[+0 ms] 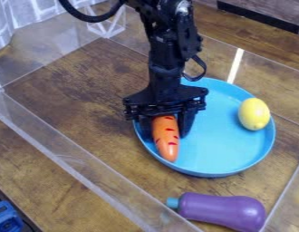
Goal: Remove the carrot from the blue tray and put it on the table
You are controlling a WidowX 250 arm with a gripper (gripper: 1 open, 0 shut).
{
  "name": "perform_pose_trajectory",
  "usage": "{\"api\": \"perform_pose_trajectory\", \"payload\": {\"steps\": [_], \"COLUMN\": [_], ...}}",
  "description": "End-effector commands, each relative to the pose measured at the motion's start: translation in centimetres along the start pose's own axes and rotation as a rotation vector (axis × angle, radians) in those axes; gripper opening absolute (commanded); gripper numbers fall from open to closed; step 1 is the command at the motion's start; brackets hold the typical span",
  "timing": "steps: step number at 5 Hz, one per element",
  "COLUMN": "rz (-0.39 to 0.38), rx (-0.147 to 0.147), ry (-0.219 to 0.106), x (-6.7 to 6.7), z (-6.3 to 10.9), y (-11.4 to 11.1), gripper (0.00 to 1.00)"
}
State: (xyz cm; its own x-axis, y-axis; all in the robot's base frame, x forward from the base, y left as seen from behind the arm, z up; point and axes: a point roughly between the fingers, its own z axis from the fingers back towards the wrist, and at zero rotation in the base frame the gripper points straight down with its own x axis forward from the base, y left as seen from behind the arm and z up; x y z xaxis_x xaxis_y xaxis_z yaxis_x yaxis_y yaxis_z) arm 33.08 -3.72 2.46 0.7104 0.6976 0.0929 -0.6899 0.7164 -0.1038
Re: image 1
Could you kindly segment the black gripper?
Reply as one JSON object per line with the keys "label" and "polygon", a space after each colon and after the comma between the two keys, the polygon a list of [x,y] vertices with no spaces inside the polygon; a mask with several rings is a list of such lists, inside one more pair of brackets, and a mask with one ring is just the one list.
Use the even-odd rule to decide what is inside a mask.
{"label": "black gripper", "polygon": [[138,131],[144,141],[152,141],[150,117],[178,113],[178,133],[180,137],[185,138],[197,112],[205,109],[208,89],[184,85],[182,77],[185,74],[181,67],[166,70],[149,65],[148,87],[124,98],[124,116],[128,120],[138,119]]}

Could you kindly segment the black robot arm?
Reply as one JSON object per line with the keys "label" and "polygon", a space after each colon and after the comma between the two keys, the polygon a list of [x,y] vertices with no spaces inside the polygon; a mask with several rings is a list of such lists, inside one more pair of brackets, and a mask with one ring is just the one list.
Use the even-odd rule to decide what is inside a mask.
{"label": "black robot arm", "polygon": [[149,40],[149,84],[124,98],[124,115],[138,123],[140,134],[152,137],[152,121],[158,116],[176,115],[178,135],[186,136],[198,111],[205,109],[202,87],[186,86],[182,80],[196,82],[201,77],[184,73],[185,62],[200,66],[197,56],[201,36],[193,21],[192,0],[126,0],[136,9]]}

